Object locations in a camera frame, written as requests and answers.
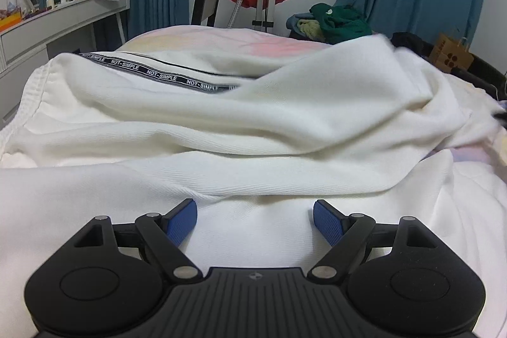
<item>vanity table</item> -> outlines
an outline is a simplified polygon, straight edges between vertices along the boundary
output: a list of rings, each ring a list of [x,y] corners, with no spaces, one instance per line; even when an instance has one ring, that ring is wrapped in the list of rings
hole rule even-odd
[[[61,52],[74,52],[75,39],[91,42],[80,52],[96,50],[94,22],[116,15],[122,43],[125,36],[120,12],[130,0],[78,0],[60,5],[0,33],[0,129],[15,115],[24,85],[35,68]]]

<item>ridged grip surface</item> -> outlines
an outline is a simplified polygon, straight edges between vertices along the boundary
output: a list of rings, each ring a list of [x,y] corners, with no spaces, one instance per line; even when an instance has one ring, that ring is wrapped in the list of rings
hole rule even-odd
[[[41,334],[39,338],[52,338]],[[398,338],[356,314],[340,289],[299,268],[213,268],[173,289],[151,319],[115,338]],[[473,337],[462,334],[460,338]]]

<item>round pad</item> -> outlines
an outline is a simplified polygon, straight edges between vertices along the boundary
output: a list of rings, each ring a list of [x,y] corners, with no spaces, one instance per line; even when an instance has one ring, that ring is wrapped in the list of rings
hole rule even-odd
[[[81,268],[65,275],[60,284],[63,293],[78,301],[94,301],[113,293],[120,278],[105,268]]]
[[[354,307],[373,324],[403,336],[471,330],[484,304],[478,276],[459,258],[447,259],[436,248],[414,250],[360,265],[347,284]]]
[[[430,302],[442,298],[449,291],[449,281],[437,271],[408,268],[392,276],[391,287],[410,301]]]
[[[143,321],[161,294],[162,280],[146,262],[89,247],[46,261],[26,284],[25,303],[39,329],[112,335]]]

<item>paper bag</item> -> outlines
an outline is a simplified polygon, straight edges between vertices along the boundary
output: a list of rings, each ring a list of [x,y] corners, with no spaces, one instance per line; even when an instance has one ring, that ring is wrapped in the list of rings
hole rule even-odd
[[[429,61],[442,72],[450,73],[454,67],[467,70],[473,62],[473,55],[460,42],[440,34]]]

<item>green jacket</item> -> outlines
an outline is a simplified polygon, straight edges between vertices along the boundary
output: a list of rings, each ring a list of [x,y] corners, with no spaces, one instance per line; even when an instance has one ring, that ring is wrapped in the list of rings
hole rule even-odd
[[[319,22],[326,42],[331,45],[372,34],[363,14],[351,6],[317,3],[310,12]]]

